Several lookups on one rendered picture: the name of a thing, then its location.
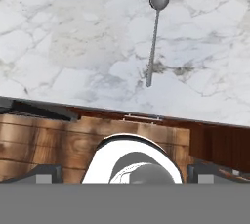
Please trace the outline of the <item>dark wooden cupboard door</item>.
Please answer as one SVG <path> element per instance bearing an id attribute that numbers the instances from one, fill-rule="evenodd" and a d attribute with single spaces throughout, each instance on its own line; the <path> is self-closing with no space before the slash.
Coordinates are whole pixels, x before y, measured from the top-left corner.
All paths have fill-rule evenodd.
<path id="1" fill-rule="evenodd" d="M 189 154 L 250 173 L 250 128 L 198 124 L 190 130 Z"/>

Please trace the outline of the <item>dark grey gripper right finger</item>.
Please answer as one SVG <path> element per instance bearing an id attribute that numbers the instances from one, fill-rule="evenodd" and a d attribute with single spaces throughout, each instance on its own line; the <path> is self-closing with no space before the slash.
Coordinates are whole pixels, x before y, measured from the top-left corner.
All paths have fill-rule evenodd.
<path id="1" fill-rule="evenodd" d="M 250 174 L 242 174 L 212 163 L 197 163 L 187 167 L 187 182 L 192 184 L 250 184 Z"/>

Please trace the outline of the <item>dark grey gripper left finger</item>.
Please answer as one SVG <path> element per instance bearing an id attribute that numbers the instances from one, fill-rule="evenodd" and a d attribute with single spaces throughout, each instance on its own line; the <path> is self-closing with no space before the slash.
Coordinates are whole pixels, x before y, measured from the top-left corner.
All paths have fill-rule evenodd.
<path id="1" fill-rule="evenodd" d="M 62 168 L 59 165 L 40 164 L 24 175 L 4 180 L 2 183 L 57 184 L 62 181 Z"/>

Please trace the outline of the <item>light wooden drawer front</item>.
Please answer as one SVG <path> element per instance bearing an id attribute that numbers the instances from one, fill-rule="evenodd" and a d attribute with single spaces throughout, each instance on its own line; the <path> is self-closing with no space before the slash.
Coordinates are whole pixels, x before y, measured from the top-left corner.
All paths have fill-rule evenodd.
<path id="1" fill-rule="evenodd" d="M 94 117 L 63 122 L 5 114 L 0 115 L 0 181 L 22 175 L 38 164 L 58 164 L 65 183 L 78 183 L 96 146 L 115 133 L 153 140 L 183 173 L 192 163 L 185 129 Z"/>

